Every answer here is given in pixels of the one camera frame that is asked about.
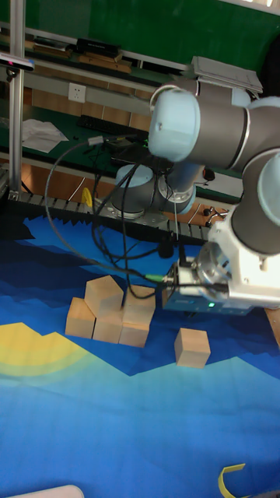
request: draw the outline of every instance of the white paper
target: white paper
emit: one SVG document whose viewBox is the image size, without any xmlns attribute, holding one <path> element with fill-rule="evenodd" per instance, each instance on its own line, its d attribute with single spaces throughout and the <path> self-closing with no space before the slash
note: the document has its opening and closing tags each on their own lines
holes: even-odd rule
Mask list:
<svg viewBox="0 0 280 498">
<path fill-rule="evenodd" d="M 48 154 L 58 143 L 67 141 L 63 133 L 50 122 L 36 119 L 23 122 L 23 147 Z"/>
<path fill-rule="evenodd" d="M 243 182 L 241 178 L 230 177 L 226 174 L 215 173 L 213 181 L 206 181 L 203 178 L 203 171 L 196 177 L 195 183 L 205 190 L 221 192 L 221 194 L 232 195 L 240 198 L 243 193 Z"/>
</svg>

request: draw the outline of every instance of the aluminum frame post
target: aluminum frame post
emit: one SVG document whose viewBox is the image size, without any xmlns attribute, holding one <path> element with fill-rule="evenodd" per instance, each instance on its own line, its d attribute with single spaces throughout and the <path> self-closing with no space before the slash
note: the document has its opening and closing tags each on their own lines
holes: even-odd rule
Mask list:
<svg viewBox="0 0 280 498">
<path fill-rule="evenodd" d="M 24 58 L 26 0 L 10 0 L 10 54 Z M 9 198 L 19 200 L 21 194 L 23 141 L 23 76 L 19 73 L 10 82 L 9 105 Z"/>
</svg>

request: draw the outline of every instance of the yellow tape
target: yellow tape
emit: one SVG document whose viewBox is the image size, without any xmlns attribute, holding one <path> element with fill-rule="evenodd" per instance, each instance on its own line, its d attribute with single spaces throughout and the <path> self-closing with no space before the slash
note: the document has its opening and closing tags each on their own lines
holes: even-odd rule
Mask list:
<svg viewBox="0 0 280 498">
<path fill-rule="evenodd" d="M 228 472 L 235 472 L 236 470 L 242 470 L 243 467 L 245 467 L 246 464 L 239 464 L 239 465 L 231 465 L 230 467 L 224 467 L 222 472 L 219 475 L 218 479 L 218 484 L 219 484 L 219 490 L 221 494 L 224 496 L 224 498 L 236 498 L 235 496 L 232 495 L 228 491 L 228 489 L 225 487 L 225 483 L 223 481 L 223 475 L 227 474 Z"/>
<path fill-rule="evenodd" d="M 87 187 L 82 191 L 82 204 L 87 204 L 89 208 L 93 207 L 93 199 Z"/>
</svg>

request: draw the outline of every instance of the wooden block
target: wooden block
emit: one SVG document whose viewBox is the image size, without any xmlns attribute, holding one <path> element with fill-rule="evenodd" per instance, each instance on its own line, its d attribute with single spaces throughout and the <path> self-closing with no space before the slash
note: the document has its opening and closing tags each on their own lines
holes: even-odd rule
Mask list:
<svg viewBox="0 0 280 498">
<path fill-rule="evenodd" d="M 278 346 L 280 346 L 280 308 L 278 308 L 277 310 L 269 310 L 267 308 L 265 309 L 265 313 L 268 316 L 268 320 L 274 333 L 276 342 Z"/>
<path fill-rule="evenodd" d="M 85 52 L 87 57 L 93 58 L 93 59 L 100 59 L 101 61 L 107 61 L 107 62 L 119 62 L 122 59 L 122 53 L 119 52 L 116 57 L 107 57 L 106 55 L 102 54 L 94 54 L 93 52 Z"/>
<path fill-rule="evenodd" d="M 179 366 L 203 368 L 211 354 L 207 332 L 204 330 L 181 328 L 174 346 Z"/>
<path fill-rule="evenodd" d="M 93 339 L 117 344 L 120 340 L 121 329 L 122 311 L 114 311 L 106 317 L 97 318 Z"/>
<path fill-rule="evenodd" d="M 50 47 L 42 47 L 40 45 L 34 44 L 34 52 L 40 52 L 41 54 L 49 54 L 49 55 L 54 55 L 55 57 L 59 57 L 62 59 L 70 59 L 72 56 L 72 50 L 66 50 L 65 52 L 61 52 L 60 50 L 57 50 L 55 48 L 50 48 Z"/>
<path fill-rule="evenodd" d="M 88 57 L 87 55 L 80 55 L 79 61 L 84 64 L 97 65 L 101 68 L 113 69 L 114 71 L 131 72 L 131 62 L 128 61 L 109 62 L 102 59 Z"/>
<path fill-rule="evenodd" d="M 131 286 L 138 296 L 148 296 L 152 293 L 149 287 Z M 155 296 L 148 299 L 137 299 L 128 289 L 124 302 L 123 322 L 126 324 L 140 324 L 149 326 L 152 316 L 155 313 L 156 298 Z"/>
<path fill-rule="evenodd" d="M 144 348 L 148 335 L 148 325 L 123 323 L 120 344 L 133 345 L 137 348 Z"/>
<path fill-rule="evenodd" d="M 84 299 L 73 297 L 67 315 L 65 334 L 91 339 L 95 321 L 96 317 L 86 306 Z"/>
<path fill-rule="evenodd" d="M 124 293 L 110 275 L 86 283 L 85 302 L 100 318 L 120 311 Z"/>
</svg>

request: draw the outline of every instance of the green cable connector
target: green cable connector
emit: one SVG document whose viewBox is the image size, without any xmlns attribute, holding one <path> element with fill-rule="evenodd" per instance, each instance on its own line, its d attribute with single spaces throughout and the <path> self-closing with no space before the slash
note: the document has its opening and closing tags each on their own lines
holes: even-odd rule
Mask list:
<svg viewBox="0 0 280 498">
<path fill-rule="evenodd" d="M 162 275 L 145 275 L 145 277 L 149 280 L 153 280 L 154 282 L 163 282 L 163 276 Z"/>
</svg>

